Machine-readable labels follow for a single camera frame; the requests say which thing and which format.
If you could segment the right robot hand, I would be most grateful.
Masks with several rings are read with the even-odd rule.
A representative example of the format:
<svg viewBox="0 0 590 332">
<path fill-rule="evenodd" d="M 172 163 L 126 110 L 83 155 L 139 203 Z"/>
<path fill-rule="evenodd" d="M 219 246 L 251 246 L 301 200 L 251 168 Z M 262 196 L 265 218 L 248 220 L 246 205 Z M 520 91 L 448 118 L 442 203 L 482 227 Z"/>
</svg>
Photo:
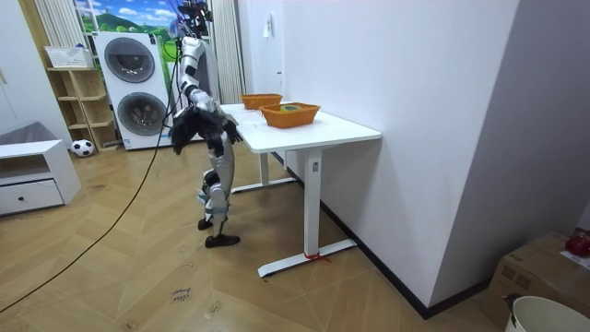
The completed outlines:
<svg viewBox="0 0 590 332">
<path fill-rule="evenodd" d="M 182 150 L 193 140 L 194 136 L 202 135 L 204 132 L 203 115 L 203 112 L 196 108 L 185 108 L 174 115 L 170 138 L 176 155 L 182 153 Z"/>
</svg>

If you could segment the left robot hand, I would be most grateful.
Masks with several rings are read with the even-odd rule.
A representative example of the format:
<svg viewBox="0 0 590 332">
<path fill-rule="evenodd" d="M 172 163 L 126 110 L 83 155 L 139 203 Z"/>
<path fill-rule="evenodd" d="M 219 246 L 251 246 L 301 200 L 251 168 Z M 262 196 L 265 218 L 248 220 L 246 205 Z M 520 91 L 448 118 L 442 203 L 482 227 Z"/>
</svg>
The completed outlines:
<svg viewBox="0 0 590 332">
<path fill-rule="evenodd" d="M 237 142 L 242 142 L 243 138 L 240 135 L 239 131 L 237 130 L 237 125 L 229 118 L 225 119 L 225 123 L 223 125 L 224 131 L 226 132 L 229 141 L 231 144 L 235 144 Z"/>
</svg>

